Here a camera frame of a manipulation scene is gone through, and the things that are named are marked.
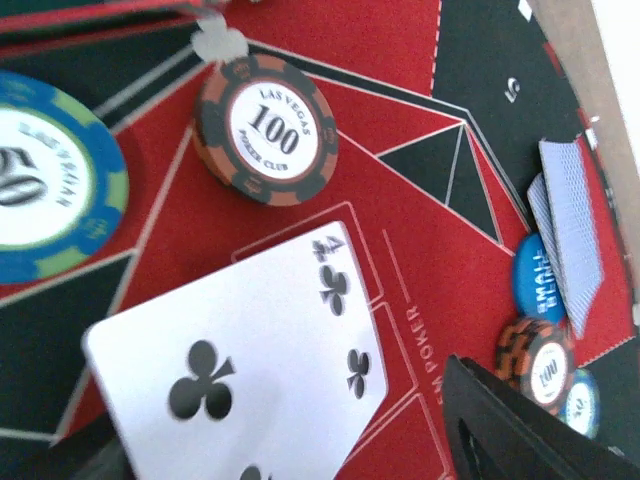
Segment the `triangular all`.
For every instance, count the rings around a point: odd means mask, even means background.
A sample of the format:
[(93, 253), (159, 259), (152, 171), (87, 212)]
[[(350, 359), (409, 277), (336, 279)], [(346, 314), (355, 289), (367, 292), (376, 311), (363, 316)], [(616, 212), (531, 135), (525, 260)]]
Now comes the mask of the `triangular all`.
[(225, 1), (3, 1), (1, 57), (183, 26)]

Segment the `blue small blind button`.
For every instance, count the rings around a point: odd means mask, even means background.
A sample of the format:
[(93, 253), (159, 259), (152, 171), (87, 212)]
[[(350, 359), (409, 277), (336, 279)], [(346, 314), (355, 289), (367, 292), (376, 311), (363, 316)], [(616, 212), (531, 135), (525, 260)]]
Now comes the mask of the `blue small blind button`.
[(559, 324), (566, 316), (555, 275), (539, 233), (518, 246), (512, 268), (512, 291), (523, 316)]

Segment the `green blue 50 chip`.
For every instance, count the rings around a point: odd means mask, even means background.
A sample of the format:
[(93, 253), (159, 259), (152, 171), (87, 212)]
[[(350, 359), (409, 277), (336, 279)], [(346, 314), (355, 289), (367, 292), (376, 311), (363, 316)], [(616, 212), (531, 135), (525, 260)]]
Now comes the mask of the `green blue 50 chip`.
[(1, 73), (1, 281), (87, 261), (124, 216), (129, 176), (104, 123), (59, 88)]

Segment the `four of clubs card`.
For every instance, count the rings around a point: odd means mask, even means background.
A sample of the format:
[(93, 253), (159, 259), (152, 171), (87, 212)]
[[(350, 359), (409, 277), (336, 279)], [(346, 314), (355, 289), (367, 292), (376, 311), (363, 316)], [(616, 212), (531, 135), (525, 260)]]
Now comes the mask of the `four of clubs card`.
[(388, 392), (340, 221), (106, 318), (83, 349), (140, 479), (332, 479)]

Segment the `brown red 100 chip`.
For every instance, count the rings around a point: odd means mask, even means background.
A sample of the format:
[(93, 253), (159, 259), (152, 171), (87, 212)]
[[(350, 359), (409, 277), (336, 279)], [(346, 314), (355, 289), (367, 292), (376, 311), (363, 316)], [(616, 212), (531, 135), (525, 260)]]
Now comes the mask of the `brown red 100 chip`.
[(223, 184), (262, 204), (287, 207), (328, 185), (339, 140), (332, 110), (313, 81), (278, 57), (254, 54), (204, 81), (193, 143)]

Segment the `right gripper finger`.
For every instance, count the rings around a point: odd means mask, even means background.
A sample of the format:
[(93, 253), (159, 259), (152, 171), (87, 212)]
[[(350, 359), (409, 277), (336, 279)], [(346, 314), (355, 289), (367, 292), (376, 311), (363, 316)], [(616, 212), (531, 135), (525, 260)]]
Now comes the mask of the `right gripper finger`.
[(445, 368), (443, 414), (460, 479), (481, 479), (480, 446), (507, 479), (637, 479), (639, 468), (578, 434), (466, 357)]

